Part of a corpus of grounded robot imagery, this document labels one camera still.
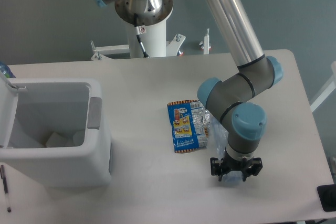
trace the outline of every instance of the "gray floor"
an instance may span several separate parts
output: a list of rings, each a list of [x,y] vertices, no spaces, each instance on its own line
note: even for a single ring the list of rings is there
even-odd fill
[[[335,0],[241,0],[263,49],[289,49],[310,100],[336,60]],[[0,0],[0,60],[11,64],[83,61],[96,46],[126,44],[114,7],[93,0]],[[205,0],[174,0],[167,38],[187,36],[186,54],[210,28],[213,53],[228,52]],[[336,92],[314,113],[326,156],[336,155]]]

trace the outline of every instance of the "pen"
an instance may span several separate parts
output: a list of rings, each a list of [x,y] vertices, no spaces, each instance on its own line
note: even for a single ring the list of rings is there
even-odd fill
[[[12,212],[12,208],[10,207],[9,195],[8,195],[8,186],[7,186],[7,179],[5,174],[5,166],[0,166],[0,175],[2,182],[4,183],[4,191],[5,191],[5,199],[7,204],[7,212]]]

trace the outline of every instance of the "silver metal arm segment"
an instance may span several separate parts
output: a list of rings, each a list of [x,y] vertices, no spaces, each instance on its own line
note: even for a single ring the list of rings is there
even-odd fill
[[[207,0],[237,66],[264,55],[240,0]]]

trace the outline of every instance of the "white object in bin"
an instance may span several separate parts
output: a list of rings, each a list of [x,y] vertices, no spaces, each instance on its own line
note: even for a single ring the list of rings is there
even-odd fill
[[[73,137],[72,140],[74,141],[75,146],[80,146],[84,142],[84,137],[85,137],[85,131],[77,131]]]
[[[75,145],[73,144],[72,139],[69,139],[67,143],[65,144],[65,147],[74,147]]]
[[[0,73],[0,94],[0,162],[45,186],[99,186],[110,182],[111,133],[97,81],[8,80]],[[72,139],[78,131],[85,131],[80,146],[45,147],[53,132]]]
[[[65,137],[60,136],[56,132],[53,132],[46,142],[46,147],[55,148],[55,147],[65,147],[68,140]]]

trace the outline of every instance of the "clear plastic wrapper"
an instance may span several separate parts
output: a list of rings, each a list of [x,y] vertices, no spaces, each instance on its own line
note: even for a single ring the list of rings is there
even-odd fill
[[[225,153],[225,147],[227,145],[228,131],[211,115],[210,128],[214,134],[214,139],[217,146],[218,159],[222,159]],[[241,171],[232,171],[224,175],[222,181],[224,183],[238,183],[242,181],[243,174]]]

